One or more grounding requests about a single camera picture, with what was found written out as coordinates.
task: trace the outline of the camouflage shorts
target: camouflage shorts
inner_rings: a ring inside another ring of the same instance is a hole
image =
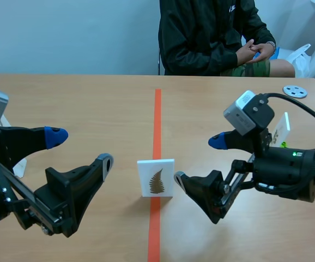
[[[270,75],[270,61],[261,61],[253,64],[243,64],[239,67],[221,72],[221,76],[246,76],[268,78]]]

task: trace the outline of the fern leaf print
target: fern leaf print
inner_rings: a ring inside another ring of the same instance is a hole
[[[165,191],[163,187],[163,183],[161,181],[161,172],[162,172],[162,169],[159,172],[157,172],[152,177],[152,179],[150,179],[149,185],[150,185],[150,192],[152,194],[159,194]]]

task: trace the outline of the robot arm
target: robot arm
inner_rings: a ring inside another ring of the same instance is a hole
[[[7,102],[8,97],[0,92],[0,118]],[[77,231],[113,165],[111,155],[101,154],[92,164],[65,173],[48,168],[47,184],[35,192],[13,174],[14,165],[21,159],[58,146],[67,138],[61,128],[0,127],[0,220],[13,213],[24,229],[37,224],[46,235],[62,233],[66,237]]]
[[[315,116],[314,111],[289,97],[246,91],[224,111],[235,130],[214,136],[209,145],[219,150],[237,148],[252,153],[249,161],[234,160],[225,180],[217,170],[207,177],[188,177],[181,171],[174,175],[177,184],[215,224],[225,217],[241,190],[255,188],[308,202],[315,199],[315,150],[269,146],[272,138],[267,126],[274,118],[269,97],[288,100]],[[251,181],[245,182],[250,173]]]

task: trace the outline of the screw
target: screw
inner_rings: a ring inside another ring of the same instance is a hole
[[[224,193],[224,195],[228,194],[229,191],[230,191],[230,186],[228,184],[225,184],[223,186],[223,193]]]
[[[41,227],[41,231],[44,232],[45,235],[49,234],[49,230],[44,225],[41,225],[40,227]]]

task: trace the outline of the orange tape line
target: orange tape line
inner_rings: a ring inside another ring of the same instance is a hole
[[[161,159],[161,89],[155,90],[153,159]],[[148,262],[160,262],[160,198],[150,199]]]

